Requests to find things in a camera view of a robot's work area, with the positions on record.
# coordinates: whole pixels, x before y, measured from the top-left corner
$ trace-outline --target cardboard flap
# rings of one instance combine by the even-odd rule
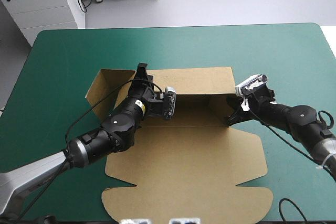
[[[148,70],[160,87],[174,87],[177,94],[235,94],[231,67]]]
[[[136,139],[127,152],[108,156],[107,175],[137,185],[103,192],[115,220],[199,217],[205,224],[241,224],[268,212],[269,189],[236,186],[267,171],[259,137],[223,127],[149,127]]]
[[[134,74],[134,70],[115,69],[111,71],[110,69],[101,69],[93,80],[93,83],[85,95],[85,98],[89,104],[93,106],[95,103],[106,97],[113,89],[132,79]],[[129,85],[125,85],[119,92],[115,92],[114,94],[110,95],[107,99],[105,99],[93,109],[93,112],[100,119],[100,121],[103,121],[106,118],[109,110],[111,109],[113,101],[115,101],[117,97],[119,99],[123,99],[125,97],[124,92],[125,90],[128,90]]]

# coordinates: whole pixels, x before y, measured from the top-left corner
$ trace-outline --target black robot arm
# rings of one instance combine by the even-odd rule
[[[140,122],[147,116],[160,116],[166,120],[173,116],[175,90],[166,87],[164,92],[160,88],[159,92],[154,91],[153,76],[147,75],[146,67],[144,63],[138,65],[127,97],[98,128],[69,141],[66,150],[8,173],[0,173],[1,223],[19,221],[31,206],[19,215],[25,197],[47,184],[40,191],[43,193],[60,173],[71,168],[84,168],[110,153],[128,150],[134,145],[134,134]]]
[[[99,128],[69,142],[73,167],[83,168],[110,153],[123,152],[134,145],[134,134],[146,116],[169,120],[175,107],[176,92],[171,87],[154,92],[153,76],[147,64],[140,63],[127,97],[108,115]]]
[[[228,100],[235,109],[228,124],[253,119],[283,130],[300,142],[317,163],[327,165],[336,177],[336,138],[330,131],[332,116],[326,111],[317,113],[306,105],[290,107],[276,103],[274,92],[266,83],[267,77],[258,74],[236,86],[238,99]],[[326,124],[322,114],[329,117],[330,125]]]

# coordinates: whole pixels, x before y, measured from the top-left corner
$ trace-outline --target white floor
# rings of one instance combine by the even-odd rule
[[[301,22],[327,26],[323,32],[335,41],[336,32],[328,26],[336,26],[336,0],[103,0],[92,3],[86,19],[87,28]],[[0,5],[0,107],[28,53],[28,43]]]

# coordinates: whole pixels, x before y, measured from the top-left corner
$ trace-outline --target white cabinet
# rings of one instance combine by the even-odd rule
[[[30,45],[40,31],[85,28],[77,0],[1,0]]]

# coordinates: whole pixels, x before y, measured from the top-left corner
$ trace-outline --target white cable tie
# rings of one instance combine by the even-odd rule
[[[336,151],[333,152],[333,153],[330,153],[328,156],[326,156],[325,159],[323,160],[322,164],[321,164],[321,165],[318,165],[318,166],[316,167],[316,169],[323,169],[323,167],[324,167],[324,165],[326,164],[326,162],[328,161],[328,159],[329,159],[331,156],[335,155],[335,154],[336,154]]]
[[[241,107],[245,112],[250,110],[250,107],[248,106],[247,97],[244,97],[244,101],[241,103]]]

